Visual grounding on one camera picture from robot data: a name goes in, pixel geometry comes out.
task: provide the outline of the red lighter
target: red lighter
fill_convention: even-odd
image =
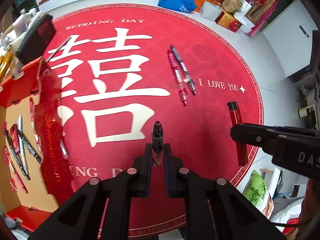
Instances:
[[[227,103],[229,107],[230,117],[232,125],[241,124],[242,118],[240,109],[237,102],[229,102]],[[244,143],[236,142],[237,155],[238,155],[238,165],[245,166],[248,163],[248,152],[247,145]]]
[[[16,154],[19,154],[20,153],[20,147],[19,147],[19,137],[18,137],[17,130],[18,130],[18,126],[15,123],[10,128],[10,136],[11,136],[11,140],[12,140],[12,145],[13,145],[14,151],[16,152]]]

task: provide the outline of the green pillow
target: green pillow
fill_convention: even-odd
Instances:
[[[253,170],[243,195],[266,217],[270,218],[274,208],[272,198],[264,179]]]
[[[264,179],[256,170],[253,170],[243,195],[256,207],[266,195],[267,190]]]

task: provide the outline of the blue bag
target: blue bag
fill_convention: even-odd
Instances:
[[[178,12],[192,12],[197,8],[194,0],[159,0],[158,6]]]

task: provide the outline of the white pen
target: white pen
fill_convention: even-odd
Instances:
[[[19,118],[18,118],[18,130],[22,132],[22,115],[21,114],[19,115]],[[19,137],[19,146],[20,146],[20,158],[21,158],[22,166],[23,166],[24,171],[28,175],[29,171],[28,171],[26,155],[24,153],[24,145],[23,145],[23,141],[20,137]]]

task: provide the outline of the black case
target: black case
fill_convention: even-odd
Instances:
[[[43,15],[28,30],[27,35],[17,49],[17,58],[24,65],[42,56],[55,34],[56,30],[52,24],[52,16],[49,14]]]

